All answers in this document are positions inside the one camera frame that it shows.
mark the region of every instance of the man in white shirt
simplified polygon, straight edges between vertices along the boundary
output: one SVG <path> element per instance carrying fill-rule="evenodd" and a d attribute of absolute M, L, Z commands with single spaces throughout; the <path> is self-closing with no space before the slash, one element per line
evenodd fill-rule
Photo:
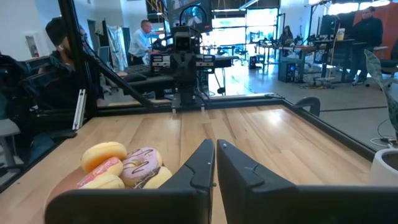
<path fill-rule="evenodd" d="M 159 54 L 158 50 L 149 48 L 149 38 L 159 34 L 164 34 L 164 31 L 152 32 L 152 24 L 148 20 L 141 21 L 141 28 L 134 32 L 130 42 L 131 65 L 143 64 L 142 58 L 146 54 Z"/>

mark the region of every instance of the black jacket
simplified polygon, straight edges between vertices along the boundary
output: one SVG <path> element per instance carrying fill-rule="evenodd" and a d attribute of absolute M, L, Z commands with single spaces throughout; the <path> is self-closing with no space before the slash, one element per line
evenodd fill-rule
<path fill-rule="evenodd" d="M 56 69 L 56 77 L 45 84 L 40 91 L 40 98 L 43 102 L 52 106 L 54 109 L 76 108 L 78 92 L 81 88 L 80 78 L 72 69 L 58 64 L 60 56 L 58 52 L 51 55 L 52 64 L 47 70 Z M 91 79 L 93 81 L 93 94 L 96 99 L 104 99 L 103 89 L 100 85 L 100 73 L 90 66 Z"/>
<path fill-rule="evenodd" d="M 355 24 L 351 34 L 359 42 L 366 42 L 373 47 L 381 45 L 383 39 L 383 23 L 380 19 L 363 19 Z"/>

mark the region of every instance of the plate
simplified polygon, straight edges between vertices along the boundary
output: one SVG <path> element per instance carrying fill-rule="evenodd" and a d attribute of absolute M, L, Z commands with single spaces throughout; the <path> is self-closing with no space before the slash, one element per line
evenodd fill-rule
<path fill-rule="evenodd" d="M 84 178 L 85 175 L 86 173 L 80 167 L 67 175 L 51 190 L 45 201 L 45 207 L 47 207 L 51 200 L 53 200 L 56 196 L 69 190 L 77 189 L 77 183 L 79 183 L 79 181 Z"/>

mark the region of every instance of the pink frosted donut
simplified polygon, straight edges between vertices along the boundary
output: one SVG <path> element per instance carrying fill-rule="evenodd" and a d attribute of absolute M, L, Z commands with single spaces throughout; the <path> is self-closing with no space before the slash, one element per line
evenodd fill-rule
<path fill-rule="evenodd" d="M 126 187 L 132 187 L 162 164 L 162 157 L 156 149 L 143 147 L 127 154 L 126 159 L 123 160 L 123 171 L 120 178 Z"/>

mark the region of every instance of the person in black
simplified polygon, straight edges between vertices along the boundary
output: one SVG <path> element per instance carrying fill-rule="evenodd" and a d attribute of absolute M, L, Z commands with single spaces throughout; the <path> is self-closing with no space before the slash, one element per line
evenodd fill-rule
<path fill-rule="evenodd" d="M 61 17 L 53 18 L 47 24 L 45 30 L 56 48 L 51 57 L 58 61 L 61 66 L 55 68 L 58 70 L 58 77 L 50 82 L 40 95 L 46 103 L 55 109 L 76 108 L 78 92 L 82 86 L 80 85 L 79 74 L 75 71 L 65 23 Z M 80 34 L 85 38 L 83 44 L 88 44 L 85 31 L 81 27 Z M 100 85 L 100 72 L 92 66 L 89 69 L 97 106 L 105 106 L 103 89 Z"/>
<path fill-rule="evenodd" d="M 290 26 L 285 26 L 285 29 L 279 37 L 279 41 L 281 44 L 286 44 L 287 40 L 293 40 L 293 34 L 292 31 L 290 31 Z"/>
<path fill-rule="evenodd" d="M 366 68 L 365 49 L 372 52 L 374 47 L 380 46 L 383 37 L 383 24 L 380 19 L 374 17 L 374 7 L 365 9 L 362 13 L 362 20 L 355 24 L 351 31 L 350 37 L 358 42 L 365 44 L 353 45 L 351 52 L 351 69 L 349 71 L 348 80 L 354 80 L 358 70 L 359 82 L 366 80 L 368 70 Z"/>
<path fill-rule="evenodd" d="M 290 31 L 290 26 L 285 26 L 283 33 L 279 37 L 279 42 L 281 45 L 288 47 L 293 43 L 293 34 Z M 283 56 L 287 57 L 289 55 L 289 50 L 283 51 Z"/>

